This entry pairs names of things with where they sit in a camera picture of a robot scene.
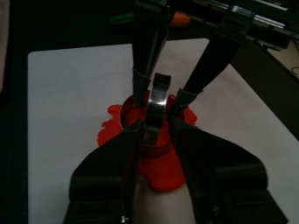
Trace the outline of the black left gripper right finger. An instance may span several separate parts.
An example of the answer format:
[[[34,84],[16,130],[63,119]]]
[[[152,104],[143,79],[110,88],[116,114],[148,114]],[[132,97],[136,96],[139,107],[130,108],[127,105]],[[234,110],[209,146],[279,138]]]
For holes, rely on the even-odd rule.
[[[267,190],[267,169],[231,141],[170,120],[197,224],[287,224]]]

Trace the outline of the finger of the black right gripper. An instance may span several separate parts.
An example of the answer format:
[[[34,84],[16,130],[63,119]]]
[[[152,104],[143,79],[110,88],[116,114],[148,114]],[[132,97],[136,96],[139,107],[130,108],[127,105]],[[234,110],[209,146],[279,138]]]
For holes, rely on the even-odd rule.
[[[132,27],[132,84],[136,106],[144,104],[155,64],[169,36],[169,28],[169,0],[136,0]]]
[[[254,18],[255,13],[250,10],[226,11],[186,85],[179,89],[170,116],[178,116],[187,109],[229,66],[247,37]]]

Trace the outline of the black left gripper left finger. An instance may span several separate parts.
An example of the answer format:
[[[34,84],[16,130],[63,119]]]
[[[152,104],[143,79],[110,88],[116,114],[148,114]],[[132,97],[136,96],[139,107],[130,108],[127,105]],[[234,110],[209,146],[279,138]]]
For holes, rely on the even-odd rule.
[[[131,224],[144,123],[138,120],[84,158],[70,180],[63,224]]]

